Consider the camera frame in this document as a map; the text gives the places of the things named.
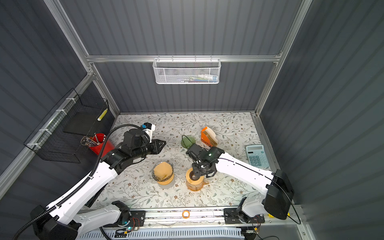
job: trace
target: black wire basket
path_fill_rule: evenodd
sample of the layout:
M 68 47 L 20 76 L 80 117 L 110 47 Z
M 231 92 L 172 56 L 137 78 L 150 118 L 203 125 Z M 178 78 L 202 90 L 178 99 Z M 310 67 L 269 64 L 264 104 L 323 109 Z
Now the black wire basket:
M 39 137 L 31 134 L 24 145 L 47 161 L 92 161 L 96 154 L 88 146 L 81 145 L 80 141 L 84 136 L 92 137 L 95 133 L 107 134 L 110 131 L 114 122 L 110 110 L 98 121 L 106 109 L 109 109 L 106 99 L 76 95 L 63 109 L 56 110 L 56 117 L 45 129 L 37 131 Z M 73 122 L 74 119 L 84 119 L 80 132 L 73 129 L 79 125 Z

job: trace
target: orange ring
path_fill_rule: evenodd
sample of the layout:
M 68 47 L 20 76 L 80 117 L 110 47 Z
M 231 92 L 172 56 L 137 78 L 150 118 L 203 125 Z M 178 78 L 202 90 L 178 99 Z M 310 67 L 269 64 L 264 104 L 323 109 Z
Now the orange ring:
M 189 213 L 189 211 L 188 211 L 188 210 L 185 210 L 185 211 L 184 211 L 184 212 L 183 212 L 181 215 L 183 216 L 183 218 L 184 218 L 184 219 L 187 219 L 187 218 L 189 218 L 189 215 L 190 215 L 190 213 Z

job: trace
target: red cup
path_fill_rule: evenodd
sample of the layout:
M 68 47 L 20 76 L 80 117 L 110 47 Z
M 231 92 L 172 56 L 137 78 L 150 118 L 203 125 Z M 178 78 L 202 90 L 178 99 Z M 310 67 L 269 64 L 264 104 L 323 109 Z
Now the red cup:
M 89 147 L 89 149 L 91 149 L 94 153 L 99 155 L 99 153 L 101 151 L 101 147 L 103 146 L 102 143 L 104 141 L 105 134 L 104 133 L 97 133 L 96 137 L 97 137 L 97 140 L 99 141 L 99 143 L 101 143 L 101 144 L 97 145 L 96 147 Z M 92 140 L 95 142 L 97 142 L 96 137 L 92 138 Z M 108 140 L 105 144 L 105 148 L 104 148 L 104 151 L 103 151 L 103 154 L 101 155 L 101 157 L 104 157 L 105 154 L 107 154 L 110 150 L 113 150 L 113 149 L 115 149 L 115 146 Z

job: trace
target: calculator screen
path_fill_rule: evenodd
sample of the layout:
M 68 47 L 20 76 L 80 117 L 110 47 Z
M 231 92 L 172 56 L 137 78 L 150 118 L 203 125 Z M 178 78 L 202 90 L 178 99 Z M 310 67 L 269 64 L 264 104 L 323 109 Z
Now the calculator screen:
M 248 150 L 260 150 L 263 149 L 263 147 L 249 147 Z

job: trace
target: floral pattern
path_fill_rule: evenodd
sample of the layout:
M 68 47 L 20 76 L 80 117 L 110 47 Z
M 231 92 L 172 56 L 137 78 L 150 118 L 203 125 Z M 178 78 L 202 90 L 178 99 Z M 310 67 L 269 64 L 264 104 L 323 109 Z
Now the floral pattern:
M 192 135 L 196 144 L 207 147 L 201 142 L 200 135 L 201 130 L 208 126 L 216 133 L 219 148 L 248 162 L 245 146 L 260 144 L 250 113 L 120 115 L 115 126 L 125 123 L 141 125 L 144 122 L 155 124 L 153 138 L 165 140 L 167 145 L 159 155 L 148 155 L 146 160 L 128 167 L 109 182 L 91 209 L 106 207 L 116 200 L 133 209 L 229 206 L 238 205 L 243 197 L 260 194 L 246 183 L 219 172 L 209 178 L 209 184 L 198 192 L 190 191 L 185 185 L 185 173 L 191 168 L 192 160 L 181 146 L 181 136 Z M 115 145 L 122 142 L 127 130 L 117 130 L 112 134 L 111 142 Z M 169 189 L 152 183 L 151 170 L 159 161 L 171 162 L 174 166 L 175 184 Z

